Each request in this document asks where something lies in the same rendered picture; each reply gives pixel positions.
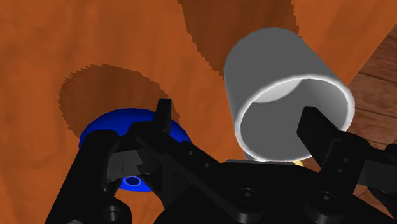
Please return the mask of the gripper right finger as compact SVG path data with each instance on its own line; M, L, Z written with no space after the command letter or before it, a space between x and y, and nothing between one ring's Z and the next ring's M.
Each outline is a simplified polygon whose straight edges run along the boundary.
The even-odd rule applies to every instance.
M315 224L397 224L397 146L384 150L304 107L297 135L321 170L303 204Z

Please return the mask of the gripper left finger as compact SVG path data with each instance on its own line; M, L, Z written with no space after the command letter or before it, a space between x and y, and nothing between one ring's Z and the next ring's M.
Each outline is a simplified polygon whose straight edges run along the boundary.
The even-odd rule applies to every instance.
M171 137L190 142L171 120L171 100L160 99L151 121ZM155 154L136 141L136 131L119 136L110 129L87 134L45 224L133 224L128 205L115 197L128 176L139 176L162 201L165 211L154 224L237 224L183 178L171 174Z

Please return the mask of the blue round object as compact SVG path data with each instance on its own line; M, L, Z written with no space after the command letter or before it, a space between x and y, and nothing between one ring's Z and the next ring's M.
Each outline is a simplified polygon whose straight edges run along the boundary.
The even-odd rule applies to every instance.
M154 111L137 108L116 109L104 113L85 127L80 135L78 146L81 147L87 134L92 131L110 129L115 131L119 136L122 136L128 131L132 123L151 121L154 114ZM139 176L128 176L127 178L123 178L120 189L131 192L151 191L151 188Z

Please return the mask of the white cup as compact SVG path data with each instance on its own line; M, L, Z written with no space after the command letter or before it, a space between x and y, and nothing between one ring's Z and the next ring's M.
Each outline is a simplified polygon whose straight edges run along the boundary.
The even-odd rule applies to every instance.
M287 29L259 29L239 40L223 73L235 137L248 160L310 158L297 135L306 106L316 107L339 130L352 123L355 102L349 88Z

